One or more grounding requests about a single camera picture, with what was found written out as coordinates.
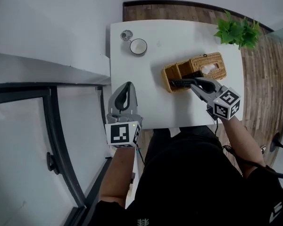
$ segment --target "black frame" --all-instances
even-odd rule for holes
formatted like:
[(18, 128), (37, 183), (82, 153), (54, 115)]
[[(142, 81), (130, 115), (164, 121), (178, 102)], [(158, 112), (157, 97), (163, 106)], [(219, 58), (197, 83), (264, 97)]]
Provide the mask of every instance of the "black frame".
[(105, 112), (103, 106), (103, 85), (97, 84), (70, 84), (70, 83), (3, 83), (0, 84), (0, 104), (18, 100), (42, 98), (46, 129), (49, 137), (50, 147), (58, 174), (62, 174), (64, 181), (73, 196), (77, 207), (74, 207), (67, 220), (66, 226), (81, 225), (96, 199), (100, 189), (101, 181), (108, 169), (111, 159), (106, 158), (106, 163), (96, 179), (90, 193), (85, 197), (73, 169), (61, 124), (58, 106), (57, 86), (91, 86), (101, 90), (100, 104), (103, 123), (105, 124)]

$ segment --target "black cable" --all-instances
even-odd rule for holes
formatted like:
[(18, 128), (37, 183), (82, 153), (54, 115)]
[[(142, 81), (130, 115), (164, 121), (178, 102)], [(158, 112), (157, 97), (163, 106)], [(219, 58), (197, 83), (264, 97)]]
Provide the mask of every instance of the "black cable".
[(140, 151), (140, 147), (136, 144), (136, 146), (137, 146), (137, 150), (138, 150), (138, 152), (140, 153), (140, 155), (141, 155), (141, 160), (142, 160), (142, 163), (143, 163), (143, 165), (145, 165), (145, 161), (143, 160), (143, 157), (142, 157), (142, 154), (141, 154), (141, 151)]
[(217, 127), (216, 127), (216, 130), (215, 130), (215, 135), (217, 134), (217, 130), (218, 130), (218, 119), (216, 120), (216, 125), (217, 125)]
[(283, 178), (283, 173), (275, 172), (274, 170), (272, 170), (272, 169), (270, 169), (270, 168), (268, 168), (268, 167), (263, 167), (262, 165), (260, 165), (260, 164), (258, 164), (258, 163), (255, 163), (255, 162), (253, 162), (253, 161), (248, 161), (248, 160), (245, 160), (245, 159), (243, 159), (243, 158), (237, 156), (236, 153), (235, 153), (235, 151), (234, 151), (234, 149), (233, 149), (231, 146), (229, 146), (229, 145), (224, 145), (224, 146), (222, 147), (222, 149), (223, 149), (223, 148), (225, 148), (230, 154), (232, 154), (232, 155), (236, 158), (237, 161), (241, 161), (242, 163), (248, 164), (248, 165), (253, 166), (253, 167), (257, 167), (257, 168), (264, 169), (265, 171), (267, 171), (267, 172), (273, 174), (274, 176), (276, 176), (276, 177), (278, 177), (278, 178)]

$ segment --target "person's arm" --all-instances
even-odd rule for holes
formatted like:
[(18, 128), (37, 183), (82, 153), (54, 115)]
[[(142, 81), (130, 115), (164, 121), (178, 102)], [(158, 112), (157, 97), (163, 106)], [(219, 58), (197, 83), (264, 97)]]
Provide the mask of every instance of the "person's arm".
[[(231, 143), (231, 147), (234, 149), (237, 156), (265, 166), (259, 145), (245, 129), (242, 123), (235, 116), (229, 121), (224, 119), (221, 120), (225, 127), (227, 137)], [(247, 178), (250, 173), (256, 169), (256, 167), (244, 163), (238, 162), (238, 164), (245, 178)]]
[(125, 207), (130, 186), (135, 148), (118, 148), (100, 186), (99, 201)]

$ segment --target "potted plant leaf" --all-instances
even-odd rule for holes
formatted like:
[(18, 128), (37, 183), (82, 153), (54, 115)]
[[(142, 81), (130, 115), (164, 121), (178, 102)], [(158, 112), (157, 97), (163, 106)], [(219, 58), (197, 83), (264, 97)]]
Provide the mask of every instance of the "potted plant leaf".
[(246, 17), (242, 22), (232, 20), (232, 16), (225, 11), (228, 21), (221, 18), (218, 19), (219, 30), (214, 36), (221, 39), (221, 43), (236, 44), (241, 47), (255, 48), (256, 43), (261, 35), (259, 32), (259, 22), (249, 23)]

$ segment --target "black and white marker cube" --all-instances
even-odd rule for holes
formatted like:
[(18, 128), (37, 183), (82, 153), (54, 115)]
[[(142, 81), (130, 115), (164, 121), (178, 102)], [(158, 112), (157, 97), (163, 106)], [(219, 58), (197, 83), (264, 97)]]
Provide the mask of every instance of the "black and white marker cube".
[(106, 124), (108, 145), (116, 148), (136, 146), (142, 127), (138, 121)]
[(232, 88), (213, 100), (214, 114), (224, 119), (231, 119), (240, 108), (241, 96)]

